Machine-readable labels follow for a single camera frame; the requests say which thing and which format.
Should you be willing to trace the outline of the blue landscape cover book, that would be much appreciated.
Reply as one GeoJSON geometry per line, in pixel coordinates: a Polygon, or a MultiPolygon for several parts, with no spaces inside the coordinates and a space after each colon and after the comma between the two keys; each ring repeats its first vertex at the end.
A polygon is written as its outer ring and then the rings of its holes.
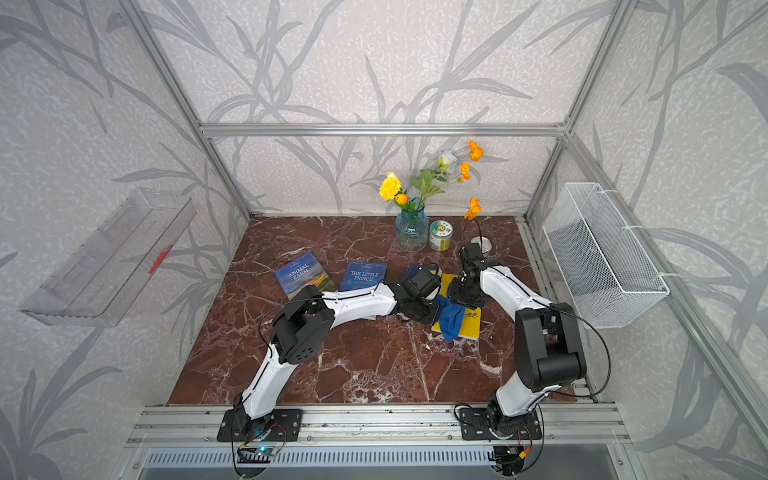
{"type": "Polygon", "coordinates": [[[314,285],[321,292],[337,290],[335,282],[312,252],[305,253],[277,269],[275,277],[289,300],[308,285],[314,285]]]}

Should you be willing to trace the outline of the dark navy book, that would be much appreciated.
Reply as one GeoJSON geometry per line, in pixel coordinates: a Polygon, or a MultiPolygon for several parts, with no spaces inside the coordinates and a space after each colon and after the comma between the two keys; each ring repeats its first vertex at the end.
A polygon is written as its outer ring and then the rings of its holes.
{"type": "Polygon", "coordinates": [[[401,277],[401,282],[413,279],[419,272],[422,271],[422,269],[423,267],[419,264],[409,263],[401,277]]]}

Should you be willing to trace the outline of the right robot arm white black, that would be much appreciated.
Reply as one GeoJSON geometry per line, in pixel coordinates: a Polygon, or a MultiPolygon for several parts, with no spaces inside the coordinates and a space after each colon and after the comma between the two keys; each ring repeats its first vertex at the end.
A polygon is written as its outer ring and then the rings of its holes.
{"type": "Polygon", "coordinates": [[[462,272],[449,284],[448,298],[469,309],[491,298],[514,320],[516,371],[496,390],[480,424],[508,438],[530,426],[548,394],[586,375],[578,318],[569,304],[538,295],[479,245],[463,246],[459,257],[462,272]]]}

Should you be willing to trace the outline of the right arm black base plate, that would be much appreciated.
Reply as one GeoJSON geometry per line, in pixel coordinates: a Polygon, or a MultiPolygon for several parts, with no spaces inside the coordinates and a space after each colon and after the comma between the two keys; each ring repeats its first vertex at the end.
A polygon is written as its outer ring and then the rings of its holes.
{"type": "Polygon", "coordinates": [[[463,440],[541,440],[541,421],[536,412],[509,417],[487,407],[456,405],[453,415],[461,428],[463,440]]]}

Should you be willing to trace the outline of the blue Little Prince book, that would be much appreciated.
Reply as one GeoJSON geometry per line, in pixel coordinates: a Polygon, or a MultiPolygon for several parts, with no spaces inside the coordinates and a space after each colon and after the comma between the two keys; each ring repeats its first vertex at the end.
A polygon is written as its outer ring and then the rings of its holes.
{"type": "Polygon", "coordinates": [[[376,286],[386,276],[385,263],[349,261],[345,270],[340,291],[352,291],[376,286]]]}

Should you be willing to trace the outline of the blue cleaning cloth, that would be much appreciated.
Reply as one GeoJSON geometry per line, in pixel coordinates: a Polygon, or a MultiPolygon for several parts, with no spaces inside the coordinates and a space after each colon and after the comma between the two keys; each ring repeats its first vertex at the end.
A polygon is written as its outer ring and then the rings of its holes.
{"type": "Polygon", "coordinates": [[[436,326],[446,342],[452,341],[459,336],[464,316],[465,308],[451,299],[438,295],[436,297],[438,305],[438,321],[436,326]]]}

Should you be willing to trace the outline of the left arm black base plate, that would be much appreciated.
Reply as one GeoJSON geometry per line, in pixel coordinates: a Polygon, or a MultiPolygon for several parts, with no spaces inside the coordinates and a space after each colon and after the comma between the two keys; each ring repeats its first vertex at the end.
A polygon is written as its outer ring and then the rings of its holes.
{"type": "Polygon", "coordinates": [[[250,419],[242,409],[224,413],[216,440],[224,443],[295,442],[302,422],[301,409],[276,408],[271,413],[250,419]]]}

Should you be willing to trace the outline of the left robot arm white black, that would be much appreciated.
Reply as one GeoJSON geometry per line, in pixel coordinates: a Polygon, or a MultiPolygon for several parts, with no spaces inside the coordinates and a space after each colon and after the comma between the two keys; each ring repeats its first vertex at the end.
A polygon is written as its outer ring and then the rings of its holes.
{"type": "Polygon", "coordinates": [[[409,279],[383,280],[357,290],[322,292],[314,286],[303,288],[273,320],[265,358],[233,407],[242,410],[250,421],[270,414],[294,370],[320,353],[335,327],[389,315],[433,324],[441,274],[439,267],[430,265],[409,279]]]}

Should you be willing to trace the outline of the yellow cover book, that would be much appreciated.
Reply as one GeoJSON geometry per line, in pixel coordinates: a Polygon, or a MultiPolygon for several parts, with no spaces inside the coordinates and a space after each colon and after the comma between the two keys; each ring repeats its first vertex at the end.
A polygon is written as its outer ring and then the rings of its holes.
{"type": "MultiPolygon", "coordinates": [[[[452,274],[443,274],[441,279],[441,289],[439,292],[440,296],[444,296],[447,298],[447,289],[450,285],[451,281],[455,278],[455,275],[452,274]]],[[[468,309],[465,308],[465,316],[463,320],[463,324],[459,333],[459,336],[457,338],[465,338],[465,339],[478,339],[479,333],[480,333],[480,326],[481,326],[481,309],[468,309]]],[[[437,321],[431,326],[431,330],[437,333],[440,333],[440,329],[438,326],[436,326],[437,321]]]]}

